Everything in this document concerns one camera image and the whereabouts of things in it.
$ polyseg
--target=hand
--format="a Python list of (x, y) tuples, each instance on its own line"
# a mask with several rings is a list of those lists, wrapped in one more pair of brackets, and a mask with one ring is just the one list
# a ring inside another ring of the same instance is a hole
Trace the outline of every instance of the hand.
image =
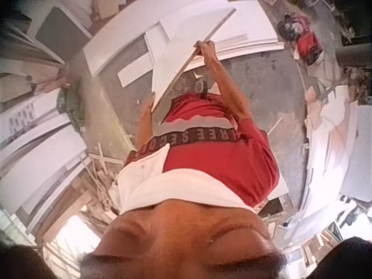
[(209, 66), (212, 61), (218, 61), (214, 42), (197, 41), (195, 46), (198, 48), (199, 55), (204, 56), (204, 64), (206, 66)]
[(155, 100), (155, 94), (152, 93), (151, 96), (141, 106), (141, 116), (147, 115), (148, 113), (151, 114), (151, 109), (152, 109), (154, 100)]

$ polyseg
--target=concrete floor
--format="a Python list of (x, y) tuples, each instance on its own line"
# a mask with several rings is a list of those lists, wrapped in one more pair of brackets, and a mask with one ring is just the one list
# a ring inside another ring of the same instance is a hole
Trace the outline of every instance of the concrete floor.
[[(262, 7), (274, 27), (288, 11), (282, 0), (278, 0), (273, 7), (262, 2)], [(87, 108), (84, 139), (92, 152), (97, 152), (98, 141), (102, 143), (104, 154), (114, 158), (125, 159), (128, 151), (134, 148), (140, 107), (151, 94), (152, 73), (126, 88), (121, 87), (117, 73), (146, 52), (146, 43), (140, 37), (122, 50), (95, 79), (89, 74), (82, 52), (69, 65), (73, 73), (83, 78), (82, 94)], [(251, 100), (255, 121), (262, 130), (269, 131), (280, 117), (283, 118), (270, 135), (270, 144), (290, 190), (292, 203), (298, 208), (306, 177), (304, 92), (305, 88), (314, 84), (314, 79), (306, 76), (305, 67), (297, 65), (290, 47), (283, 51), (228, 59), (223, 64)], [(155, 123), (165, 116), (171, 99), (192, 90), (195, 82), (191, 72), (181, 76), (160, 103)]]

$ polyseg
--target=wooden stick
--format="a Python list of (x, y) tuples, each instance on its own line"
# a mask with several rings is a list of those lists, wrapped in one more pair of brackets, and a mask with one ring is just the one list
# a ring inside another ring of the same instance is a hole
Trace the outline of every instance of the wooden stick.
[(95, 160), (104, 160), (108, 163), (120, 164), (120, 165), (124, 166), (124, 161), (122, 161), (122, 160), (118, 160), (118, 159), (114, 159), (114, 158), (108, 158), (108, 157), (100, 157), (99, 155), (96, 155), (96, 154), (93, 154), (93, 153), (89, 153), (89, 157), (92, 158), (92, 159), (95, 159)]
[(108, 172), (107, 172), (106, 163), (105, 163), (104, 160), (102, 160), (102, 158), (103, 158), (103, 152), (102, 152), (102, 145), (101, 145), (100, 142), (98, 143), (98, 151), (99, 151), (99, 162), (101, 163), (101, 165), (103, 167), (103, 170), (104, 170), (105, 174), (107, 175)]
[(279, 125), (279, 123), (283, 120), (283, 117), (279, 118), (278, 121), (274, 124), (274, 126), (270, 129), (270, 131), (267, 133), (267, 136), (269, 136), (274, 129)]

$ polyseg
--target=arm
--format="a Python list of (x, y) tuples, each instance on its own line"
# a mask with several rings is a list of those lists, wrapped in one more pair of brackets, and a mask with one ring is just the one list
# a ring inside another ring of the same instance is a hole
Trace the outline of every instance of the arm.
[(139, 150), (153, 136), (152, 113), (153, 96), (151, 96), (142, 106), (141, 116), (139, 117), (137, 132), (137, 149)]
[(237, 123), (242, 119), (253, 121), (251, 104), (218, 60), (214, 48), (214, 42), (209, 41), (208, 43), (204, 43), (199, 41), (196, 45), (204, 56), (204, 63), (212, 72), (214, 80), (216, 80), (216, 83), (219, 86), (222, 99), (234, 119)]

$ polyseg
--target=nose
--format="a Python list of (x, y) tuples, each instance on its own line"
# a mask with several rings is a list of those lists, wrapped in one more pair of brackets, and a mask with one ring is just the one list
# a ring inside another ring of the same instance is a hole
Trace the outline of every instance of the nose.
[(151, 218), (155, 241), (151, 255), (162, 278), (177, 278), (187, 259), (195, 257), (195, 241), (200, 235), (201, 208), (193, 203), (168, 200), (153, 210)]

